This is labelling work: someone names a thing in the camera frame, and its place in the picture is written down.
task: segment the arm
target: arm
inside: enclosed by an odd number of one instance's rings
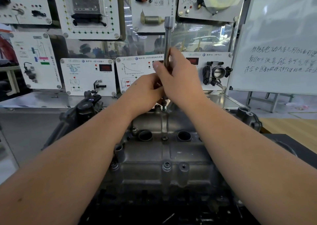
[[[100,185],[129,123],[164,94],[141,76],[112,106],[45,149],[0,186],[3,224],[76,224]]]
[[[317,170],[207,99],[196,67],[176,49],[171,55],[171,75],[153,64],[165,93],[190,118],[249,211],[261,224],[316,224]]]

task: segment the forearm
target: forearm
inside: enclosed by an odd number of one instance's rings
[[[0,186],[2,222],[76,222],[100,185],[113,148],[131,119],[117,101],[19,169]]]
[[[317,170],[208,100],[185,112],[227,183],[262,224],[315,224]]]

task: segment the whiteboard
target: whiteboard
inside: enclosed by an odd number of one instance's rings
[[[317,0],[251,0],[233,90],[317,95]]]

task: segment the hand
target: hand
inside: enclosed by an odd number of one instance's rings
[[[153,62],[153,68],[159,76],[165,94],[182,110],[191,101],[206,98],[200,84],[196,66],[192,65],[176,48],[171,48],[170,66],[172,74],[159,61]]]
[[[148,112],[156,102],[161,103],[165,94],[158,81],[159,77],[155,73],[142,75],[119,98],[118,102],[127,109],[131,119]]]

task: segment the wooden floor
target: wooden floor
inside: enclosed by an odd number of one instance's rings
[[[317,154],[317,120],[260,118],[263,133],[286,134]]]

